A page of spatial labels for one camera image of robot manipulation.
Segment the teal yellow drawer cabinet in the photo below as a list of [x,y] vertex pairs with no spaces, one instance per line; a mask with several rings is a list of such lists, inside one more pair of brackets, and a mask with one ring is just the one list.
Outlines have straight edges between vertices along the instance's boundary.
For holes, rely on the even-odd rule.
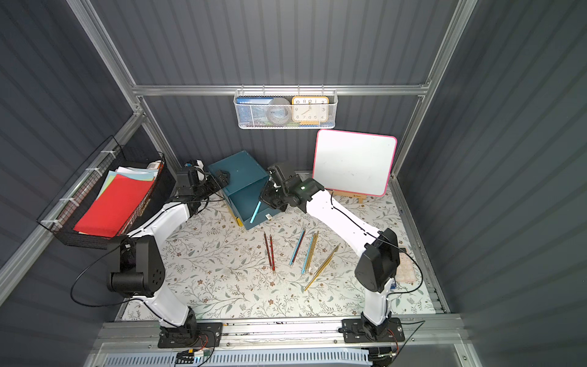
[[222,193],[230,209],[231,205],[228,199],[230,194],[255,183],[257,180],[269,179],[266,170],[247,151],[240,151],[211,164],[208,168],[211,174],[219,170],[229,172],[229,185],[222,189]]

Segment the light blue pencil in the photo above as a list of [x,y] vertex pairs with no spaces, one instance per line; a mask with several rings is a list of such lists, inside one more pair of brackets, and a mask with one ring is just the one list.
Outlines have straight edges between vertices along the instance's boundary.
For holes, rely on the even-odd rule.
[[308,249],[307,249],[306,258],[304,259],[304,264],[303,264],[303,267],[302,267],[302,270],[301,270],[301,274],[302,275],[305,275],[306,274],[307,269],[310,266],[311,258],[312,258],[312,255],[313,255],[313,250],[314,250],[315,243],[316,243],[316,233],[314,233],[312,235],[312,237],[311,237],[310,244],[309,244]]
[[255,221],[255,219],[256,219],[256,217],[258,215],[258,212],[260,211],[261,205],[262,205],[262,202],[261,202],[261,200],[259,200],[258,203],[257,203],[257,205],[256,205],[256,207],[255,207],[255,210],[254,210],[254,212],[253,212],[253,214],[252,214],[252,216],[251,216],[251,218],[249,220],[249,223],[253,223]]

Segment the teal drawer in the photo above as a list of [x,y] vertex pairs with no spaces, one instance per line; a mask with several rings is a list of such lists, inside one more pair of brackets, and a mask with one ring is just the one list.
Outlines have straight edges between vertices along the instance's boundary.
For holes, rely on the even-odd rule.
[[257,180],[228,196],[234,215],[241,220],[246,230],[281,214],[279,209],[273,209],[260,201],[261,191],[267,182],[267,178]]

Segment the blue red pencil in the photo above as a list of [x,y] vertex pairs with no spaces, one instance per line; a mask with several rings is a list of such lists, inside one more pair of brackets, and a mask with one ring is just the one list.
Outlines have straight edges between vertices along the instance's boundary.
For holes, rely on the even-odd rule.
[[300,234],[300,237],[299,237],[299,239],[297,241],[297,244],[294,247],[294,251],[293,251],[292,257],[290,259],[289,265],[293,265],[295,263],[296,258],[297,258],[297,254],[298,254],[298,252],[300,250],[300,247],[301,247],[302,242],[304,241],[304,237],[305,237],[306,232],[307,231],[305,229],[302,229],[301,234]]

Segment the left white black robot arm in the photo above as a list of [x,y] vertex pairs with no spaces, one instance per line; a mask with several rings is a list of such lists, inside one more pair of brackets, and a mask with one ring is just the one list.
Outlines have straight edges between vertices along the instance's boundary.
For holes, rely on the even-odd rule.
[[184,327],[190,308],[165,284],[160,246],[189,218],[206,208],[210,197],[227,187],[227,171],[205,170],[201,161],[185,166],[180,183],[160,210],[128,235],[112,238],[106,254],[107,288],[145,305],[163,328]]

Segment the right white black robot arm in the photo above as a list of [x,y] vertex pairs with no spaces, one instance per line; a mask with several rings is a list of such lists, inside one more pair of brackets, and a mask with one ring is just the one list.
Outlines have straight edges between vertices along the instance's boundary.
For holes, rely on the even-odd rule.
[[261,202],[281,211],[290,206],[300,209],[328,226],[356,253],[355,277],[365,289],[362,322],[366,331],[380,333],[389,323],[388,295],[401,264],[396,233],[369,225],[335,200],[322,184],[313,178],[302,180],[289,165],[272,165],[268,174]]

